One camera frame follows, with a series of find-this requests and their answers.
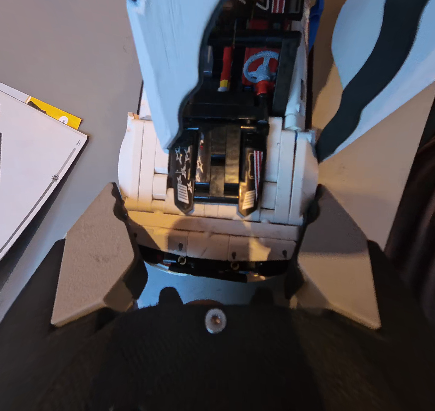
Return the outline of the grey desk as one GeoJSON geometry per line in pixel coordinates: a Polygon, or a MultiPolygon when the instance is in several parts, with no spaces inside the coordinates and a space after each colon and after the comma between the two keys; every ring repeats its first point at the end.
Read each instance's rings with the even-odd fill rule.
{"type": "MultiPolygon", "coordinates": [[[[1,261],[1,319],[53,244],[118,181],[127,113],[142,77],[125,0],[0,0],[1,82],[83,119],[89,141],[1,261]]],[[[382,249],[421,141],[434,83],[320,166],[325,182],[382,249]]]]}

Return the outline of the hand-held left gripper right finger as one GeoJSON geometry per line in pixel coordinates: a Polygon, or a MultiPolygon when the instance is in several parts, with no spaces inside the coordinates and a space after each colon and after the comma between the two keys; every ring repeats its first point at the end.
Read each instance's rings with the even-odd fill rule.
{"type": "Polygon", "coordinates": [[[324,185],[304,215],[284,290],[291,309],[333,311],[371,330],[382,325],[367,238],[324,185]]]}

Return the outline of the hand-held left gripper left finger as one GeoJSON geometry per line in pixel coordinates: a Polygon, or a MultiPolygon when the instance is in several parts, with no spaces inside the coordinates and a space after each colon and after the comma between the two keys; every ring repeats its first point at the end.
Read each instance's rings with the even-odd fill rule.
{"type": "Polygon", "coordinates": [[[148,273],[116,183],[108,183],[67,232],[51,324],[101,309],[133,308],[148,273]]]}

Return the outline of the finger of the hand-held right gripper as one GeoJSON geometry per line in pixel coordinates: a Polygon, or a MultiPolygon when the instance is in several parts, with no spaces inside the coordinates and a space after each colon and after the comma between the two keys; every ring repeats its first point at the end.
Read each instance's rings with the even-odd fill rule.
{"type": "Polygon", "coordinates": [[[205,47],[226,0],[127,0],[156,135],[164,149],[182,131],[182,111],[202,80],[205,47]]]}
{"type": "Polygon", "coordinates": [[[431,85],[434,47],[434,0],[347,0],[331,41],[343,92],[318,138],[318,161],[431,85]]]}

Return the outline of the open instruction booklet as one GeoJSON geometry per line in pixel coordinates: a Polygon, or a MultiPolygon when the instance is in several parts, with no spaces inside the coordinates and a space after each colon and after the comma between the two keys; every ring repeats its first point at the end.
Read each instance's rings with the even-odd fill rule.
{"type": "Polygon", "coordinates": [[[81,119],[0,84],[0,258],[39,212],[88,137],[81,119]]]}

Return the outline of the white brick model car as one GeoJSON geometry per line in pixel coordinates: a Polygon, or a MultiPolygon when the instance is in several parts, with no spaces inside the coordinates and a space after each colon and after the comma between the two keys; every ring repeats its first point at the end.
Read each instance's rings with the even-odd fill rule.
{"type": "Polygon", "coordinates": [[[323,0],[226,0],[164,149],[144,89],[118,162],[146,263],[246,282],[286,273],[318,186],[309,49],[323,0]]]}

